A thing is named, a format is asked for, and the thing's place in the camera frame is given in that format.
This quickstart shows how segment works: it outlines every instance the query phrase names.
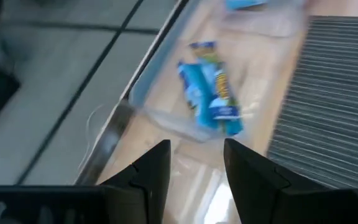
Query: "metal edge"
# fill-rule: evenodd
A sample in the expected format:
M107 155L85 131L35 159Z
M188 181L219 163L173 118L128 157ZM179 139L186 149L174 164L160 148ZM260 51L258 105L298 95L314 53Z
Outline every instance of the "metal edge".
M94 185L98 181L100 173L102 173L104 166L115 151L121 136L124 134L127 125L134 115L135 111L126 103L129 93L188 1L189 0L180 0L175 4L168 19L152 42L152 45L149 47L128 85L125 87L120 96L119 103L113 108L109 118L101 128L92 151L75 180L75 185Z

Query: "wooden tabletop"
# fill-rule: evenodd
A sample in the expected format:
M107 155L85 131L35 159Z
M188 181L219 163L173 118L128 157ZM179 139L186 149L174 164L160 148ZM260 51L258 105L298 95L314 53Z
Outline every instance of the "wooden tabletop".
M201 1L185 31L162 65L146 106L191 119L179 59L194 62L187 45L216 40L227 63L229 81L242 106L246 133L239 140L265 155L291 79L306 27L286 39L223 30L213 22L216 0ZM358 16L358 0L312 0L308 14ZM240 223L224 171L223 140L191 142L134 116L99 178L102 182L123 170L163 139L172 144L172 170L164 223Z

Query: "floor tile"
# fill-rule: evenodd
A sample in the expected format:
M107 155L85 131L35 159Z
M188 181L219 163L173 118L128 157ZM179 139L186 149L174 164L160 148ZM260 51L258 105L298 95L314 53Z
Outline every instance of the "floor tile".
M128 27L160 29L176 2L176 0L143 0Z
M7 0L2 18L120 26L136 1L62 0L40 6L37 0Z
M154 37L121 34L25 184L74 183L88 147L86 134L90 148Z
M0 113L0 184L17 180L113 35L30 28L7 34L28 59L17 61L22 86Z

